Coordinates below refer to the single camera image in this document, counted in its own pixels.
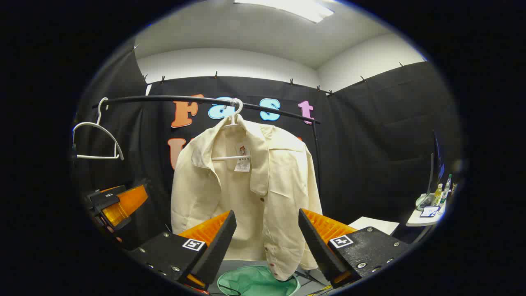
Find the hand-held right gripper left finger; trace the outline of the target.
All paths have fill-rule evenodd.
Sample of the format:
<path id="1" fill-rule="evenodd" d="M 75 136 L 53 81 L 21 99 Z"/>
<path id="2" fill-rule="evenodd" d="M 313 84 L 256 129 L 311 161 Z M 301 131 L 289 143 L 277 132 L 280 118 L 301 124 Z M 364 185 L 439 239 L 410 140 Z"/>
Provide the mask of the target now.
<path id="1" fill-rule="evenodd" d="M 208 294 L 236 227 L 235 212 L 228 210 L 180 234 L 158 234 L 128 254 L 161 278 Z"/>

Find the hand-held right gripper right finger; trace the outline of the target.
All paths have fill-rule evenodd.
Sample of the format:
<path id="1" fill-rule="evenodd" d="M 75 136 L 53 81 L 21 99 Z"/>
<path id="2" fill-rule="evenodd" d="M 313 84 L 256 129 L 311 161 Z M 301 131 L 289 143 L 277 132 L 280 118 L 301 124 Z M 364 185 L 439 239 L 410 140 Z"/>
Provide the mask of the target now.
<path id="1" fill-rule="evenodd" d="M 404 256 L 406 244 L 375 227 L 357 230 L 301 208 L 298 225 L 321 273 L 333 288 L 370 277 Z"/>

